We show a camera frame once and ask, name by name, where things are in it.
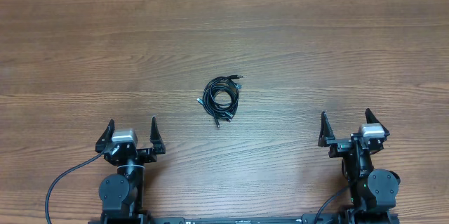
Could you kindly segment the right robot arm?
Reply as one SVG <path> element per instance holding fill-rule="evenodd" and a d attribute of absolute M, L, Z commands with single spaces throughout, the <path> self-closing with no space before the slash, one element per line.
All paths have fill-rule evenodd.
<path fill-rule="evenodd" d="M 349 138 L 337 139 L 328 116 L 321 113 L 319 147 L 328 147 L 330 158 L 342 160 L 342 175 L 348 182 L 331 196 L 314 216 L 314 223 L 398 223 L 390 210 L 396 206 L 401 179 L 393 171 L 375 169 L 372 156 L 384 149 L 390 132 L 370 109 L 365 110 L 366 123 Z M 348 191 L 351 204 L 340 207 L 337 213 L 323 214 L 337 197 Z"/>

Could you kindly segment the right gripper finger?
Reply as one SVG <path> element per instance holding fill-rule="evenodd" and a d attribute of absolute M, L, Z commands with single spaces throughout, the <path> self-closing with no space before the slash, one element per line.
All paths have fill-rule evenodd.
<path fill-rule="evenodd" d="M 375 124 L 375 123 L 379 124 L 383 128 L 384 136 L 385 137 L 390 136 L 389 130 L 376 118 L 376 116 L 373 114 L 370 108 L 367 108 L 365 110 L 365 116 L 368 124 Z"/>
<path fill-rule="evenodd" d="M 335 135 L 331 128 L 326 112 L 321 113 L 321 129 L 319 134 L 319 147 L 329 147 L 335 142 Z"/>

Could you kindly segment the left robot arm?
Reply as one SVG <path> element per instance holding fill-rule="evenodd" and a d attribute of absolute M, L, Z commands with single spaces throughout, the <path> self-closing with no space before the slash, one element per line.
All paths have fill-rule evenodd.
<path fill-rule="evenodd" d="M 153 223 L 150 212 L 143 208 L 145 164 L 157 161 L 166 147 L 152 117 L 148 148 L 138 148 L 134 129 L 116 129 L 114 120 L 95 144 L 95 151 L 116 167 L 99 186 L 102 200 L 101 223 Z"/>

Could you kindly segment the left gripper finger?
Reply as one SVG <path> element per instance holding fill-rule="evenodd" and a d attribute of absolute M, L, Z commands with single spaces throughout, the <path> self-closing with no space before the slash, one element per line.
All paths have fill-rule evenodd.
<path fill-rule="evenodd" d="M 114 133 L 114 130 L 115 130 L 114 120 L 110 119 L 105 131 L 102 133 L 102 135 L 99 137 L 98 141 L 95 144 L 95 151 L 97 153 L 103 152 L 107 144 L 112 141 L 112 135 Z"/>
<path fill-rule="evenodd" d="M 156 117 L 152 117 L 152 125 L 150 131 L 150 143 L 153 145 L 155 154 L 165 154 L 166 146 L 163 143 L 162 137 L 159 133 Z"/>

